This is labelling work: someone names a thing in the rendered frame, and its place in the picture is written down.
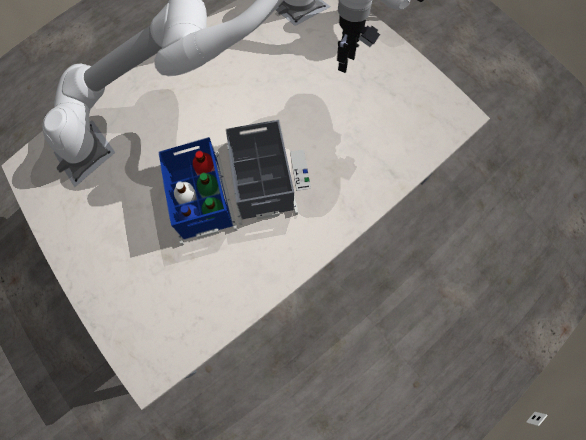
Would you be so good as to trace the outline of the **white paper pick list strip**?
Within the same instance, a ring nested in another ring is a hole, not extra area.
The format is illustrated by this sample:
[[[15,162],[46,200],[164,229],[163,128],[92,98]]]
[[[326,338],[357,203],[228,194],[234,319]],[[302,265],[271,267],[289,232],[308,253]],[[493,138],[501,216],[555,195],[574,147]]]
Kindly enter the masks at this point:
[[[304,150],[290,151],[296,189],[311,189]]]

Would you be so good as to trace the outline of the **white bottle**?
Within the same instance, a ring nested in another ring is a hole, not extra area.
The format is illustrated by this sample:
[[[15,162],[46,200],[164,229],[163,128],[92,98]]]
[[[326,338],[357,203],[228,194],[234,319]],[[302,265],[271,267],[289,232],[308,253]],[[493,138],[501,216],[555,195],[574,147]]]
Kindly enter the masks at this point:
[[[174,197],[180,205],[197,200],[196,192],[193,186],[187,182],[178,182],[176,184],[174,189]]]

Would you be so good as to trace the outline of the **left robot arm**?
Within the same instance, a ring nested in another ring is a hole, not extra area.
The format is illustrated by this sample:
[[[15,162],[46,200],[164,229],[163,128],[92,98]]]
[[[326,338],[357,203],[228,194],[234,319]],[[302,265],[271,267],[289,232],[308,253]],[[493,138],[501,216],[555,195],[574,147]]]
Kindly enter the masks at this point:
[[[410,0],[381,0],[388,7],[395,10],[405,9]],[[298,21],[303,16],[311,13],[312,11],[322,8],[323,3],[318,0],[284,0],[276,9],[278,15],[287,13],[293,20]]]

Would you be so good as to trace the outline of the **green bottle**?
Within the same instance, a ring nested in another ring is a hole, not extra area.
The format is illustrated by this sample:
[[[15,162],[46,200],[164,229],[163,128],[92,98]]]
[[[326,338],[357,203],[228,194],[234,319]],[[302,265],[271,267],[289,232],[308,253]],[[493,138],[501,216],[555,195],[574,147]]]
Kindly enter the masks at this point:
[[[209,197],[220,193],[217,179],[212,174],[202,173],[197,180],[197,189],[202,197]]]
[[[214,200],[212,200],[214,199]],[[202,213],[207,214],[224,209],[222,202],[214,197],[207,198],[202,204]]]

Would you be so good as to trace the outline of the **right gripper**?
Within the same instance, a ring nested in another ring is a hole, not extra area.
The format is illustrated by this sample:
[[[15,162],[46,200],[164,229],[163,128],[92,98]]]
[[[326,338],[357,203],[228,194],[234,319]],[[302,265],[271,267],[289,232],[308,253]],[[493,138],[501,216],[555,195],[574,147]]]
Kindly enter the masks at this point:
[[[340,62],[338,64],[338,70],[343,73],[346,73],[347,71],[348,58],[352,60],[355,59],[356,48],[359,47],[357,42],[359,42],[358,38],[360,37],[356,33],[364,29],[365,23],[366,20],[362,22],[351,22],[343,19],[341,16],[339,17],[339,25],[343,29],[343,37],[341,41],[338,41],[337,61]]]

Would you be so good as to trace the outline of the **blue crate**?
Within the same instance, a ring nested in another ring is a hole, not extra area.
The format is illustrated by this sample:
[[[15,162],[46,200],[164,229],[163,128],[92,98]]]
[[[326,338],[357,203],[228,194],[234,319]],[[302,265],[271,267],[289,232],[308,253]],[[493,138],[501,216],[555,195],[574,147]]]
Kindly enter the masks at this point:
[[[199,148],[178,155],[173,154],[196,146],[199,146]],[[222,210],[211,212],[204,215],[202,213],[202,204],[208,197],[202,198],[200,194],[198,197],[197,180],[200,177],[200,175],[196,176],[197,174],[195,173],[194,169],[192,170],[193,159],[196,156],[196,152],[198,151],[202,151],[208,153],[209,155],[212,155],[215,171],[208,173],[212,174],[217,179],[221,195],[216,194],[209,197],[218,198],[222,202],[224,207],[224,209]],[[228,215],[228,213],[230,212],[227,213],[229,209],[226,210],[226,208],[228,208],[226,207],[227,203],[225,202],[227,201],[226,195],[223,188],[221,176],[218,176],[216,168],[216,165],[218,164],[216,164],[216,162],[218,161],[214,150],[212,150],[212,143],[210,137],[160,151],[159,158],[171,226],[179,233],[179,235],[183,239],[195,237],[198,233],[213,230],[216,228],[218,228],[218,230],[221,230],[233,226],[230,220],[231,217],[229,217]],[[196,192],[197,200],[179,205],[174,197],[174,189],[178,182],[188,182],[189,184],[191,184]],[[195,205],[197,209],[200,211],[200,216],[180,221],[178,218],[179,210],[181,206],[187,204]],[[215,218],[206,220],[207,218],[211,217]],[[197,222],[200,220],[202,221]],[[187,225],[193,222],[197,223]]]

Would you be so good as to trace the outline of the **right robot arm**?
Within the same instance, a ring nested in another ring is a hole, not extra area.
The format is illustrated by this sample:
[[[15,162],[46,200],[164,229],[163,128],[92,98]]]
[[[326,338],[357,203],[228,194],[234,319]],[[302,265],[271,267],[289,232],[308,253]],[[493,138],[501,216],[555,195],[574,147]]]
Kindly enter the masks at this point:
[[[107,155],[90,126],[89,114],[108,84],[155,54],[155,68],[161,75],[197,69],[252,33],[283,1],[256,0],[236,18],[207,28],[203,1],[169,0],[150,26],[93,66],[70,66],[59,80],[55,108],[46,114],[42,126],[45,140],[64,159],[56,169],[61,173],[69,167],[79,179]],[[371,5],[372,0],[338,0],[338,13],[345,20],[361,22],[368,18]]]

